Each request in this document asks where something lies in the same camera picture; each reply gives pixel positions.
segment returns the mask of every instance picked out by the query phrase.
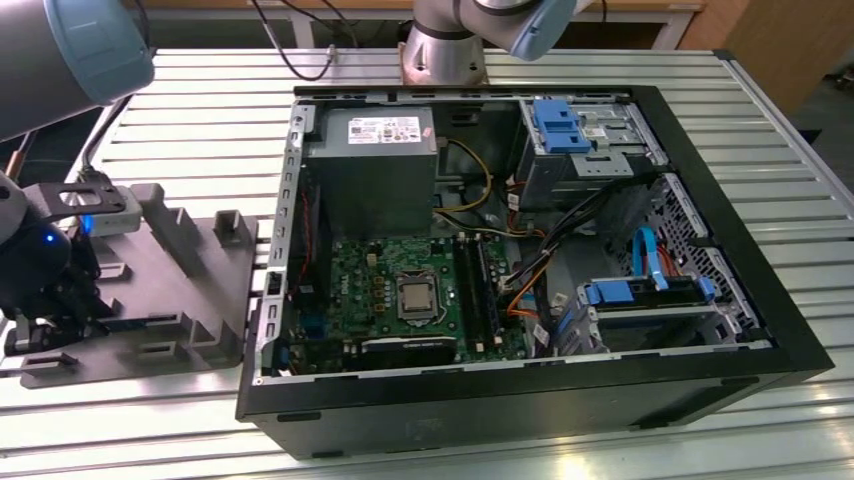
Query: motherboard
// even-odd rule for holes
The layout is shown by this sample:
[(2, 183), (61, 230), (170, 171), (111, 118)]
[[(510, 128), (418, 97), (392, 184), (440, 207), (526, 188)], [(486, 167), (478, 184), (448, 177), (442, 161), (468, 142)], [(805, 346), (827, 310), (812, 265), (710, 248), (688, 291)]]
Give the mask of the motherboard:
[(522, 324), (498, 307), (505, 249), (480, 235), (336, 242), (329, 306), (301, 312), (296, 373), (525, 358)]

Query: open computer tower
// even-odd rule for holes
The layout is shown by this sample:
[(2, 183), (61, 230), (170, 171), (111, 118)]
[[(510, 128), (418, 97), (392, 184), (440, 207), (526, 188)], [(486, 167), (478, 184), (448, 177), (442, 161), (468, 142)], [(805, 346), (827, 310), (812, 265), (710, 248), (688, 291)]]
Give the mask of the open computer tower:
[(298, 458), (689, 423), (833, 367), (654, 87), (297, 91), (238, 419)]

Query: green circuit board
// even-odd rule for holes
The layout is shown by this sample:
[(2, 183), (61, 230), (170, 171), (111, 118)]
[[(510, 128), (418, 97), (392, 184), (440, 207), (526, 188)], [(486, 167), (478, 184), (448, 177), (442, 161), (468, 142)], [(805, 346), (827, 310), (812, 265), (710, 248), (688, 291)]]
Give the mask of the green circuit board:
[[(485, 242), (490, 273), (498, 280), (509, 271), (505, 244)], [(458, 341), (458, 362), (517, 359), (525, 356), (521, 329), (502, 332), (502, 344), (484, 352), (466, 342), (466, 328), (452, 238), (342, 241), (333, 252), (333, 295), (326, 337), (349, 340), (410, 335), (452, 336)], [(436, 285), (438, 316), (414, 326), (400, 318), (398, 278), (425, 275)]]

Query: aluminum slatted table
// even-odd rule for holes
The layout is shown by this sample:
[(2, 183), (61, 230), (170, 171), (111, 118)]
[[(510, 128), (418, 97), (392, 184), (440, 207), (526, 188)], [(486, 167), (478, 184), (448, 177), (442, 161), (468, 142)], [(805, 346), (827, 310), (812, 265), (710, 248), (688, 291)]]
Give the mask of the aluminum slatted table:
[[(321, 51), (293, 51), (317, 71)], [(300, 84), (270, 50), (165, 50), (97, 162), (159, 182), (194, 217), (263, 215), (270, 237)], [(297, 462), (234, 420), (237, 369), (29, 391), (0, 379), (0, 472), (33, 478), (852, 478), (854, 202), (736, 62), (708, 52), (489, 54), (494, 84), (657, 85), (837, 368), (681, 428)], [(397, 52), (348, 52), (324, 81), (400, 82)], [(255, 288), (267, 245), (258, 246)], [(14, 370), (15, 359), (3, 363)]]

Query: sticker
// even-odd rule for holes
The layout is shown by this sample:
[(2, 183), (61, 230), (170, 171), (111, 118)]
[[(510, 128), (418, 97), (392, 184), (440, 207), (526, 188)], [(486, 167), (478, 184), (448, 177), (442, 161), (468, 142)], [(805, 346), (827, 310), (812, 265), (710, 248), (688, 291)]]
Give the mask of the sticker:
[(552, 308), (564, 308), (569, 300), (570, 297), (568, 297), (562, 293), (556, 293), (556, 296), (552, 299)]
[(520, 195), (516, 193), (508, 194), (508, 208), (510, 208), (514, 212), (520, 211)]
[(422, 141), (418, 117), (354, 118), (348, 128), (348, 143), (352, 145)]
[(605, 137), (608, 138), (609, 134), (605, 132), (605, 128), (590, 127), (585, 129), (585, 135), (589, 137)]
[(540, 323), (537, 324), (537, 327), (534, 327), (534, 337), (537, 337), (537, 340), (540, 341), (540, 343), (549, 346), (549, 332), (540, 325)]

